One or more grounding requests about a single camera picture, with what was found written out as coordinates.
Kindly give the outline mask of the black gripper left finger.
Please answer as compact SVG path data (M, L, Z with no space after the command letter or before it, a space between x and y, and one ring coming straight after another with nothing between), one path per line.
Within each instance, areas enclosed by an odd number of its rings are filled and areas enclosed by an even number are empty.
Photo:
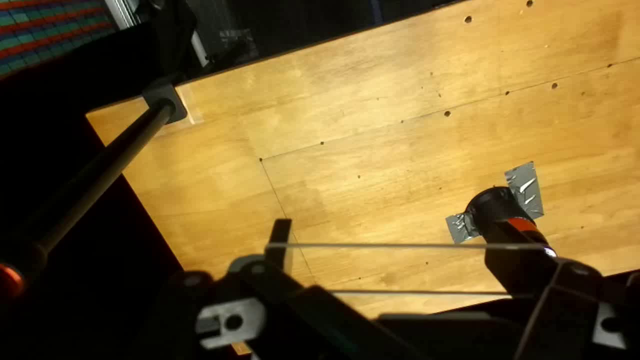
M292 293L301 284L288 274L292 220L275 218L260 254L235 258L225 272L225 284L239 293Z

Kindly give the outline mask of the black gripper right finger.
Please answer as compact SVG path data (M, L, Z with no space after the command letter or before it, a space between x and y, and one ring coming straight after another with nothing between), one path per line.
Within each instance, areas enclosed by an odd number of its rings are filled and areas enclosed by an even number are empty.
M507 292L495 300L505 314L594 314L599 306L638 310L630 274L601 276L595 268L562 258L537 230L493 227L483 232L483 264Z

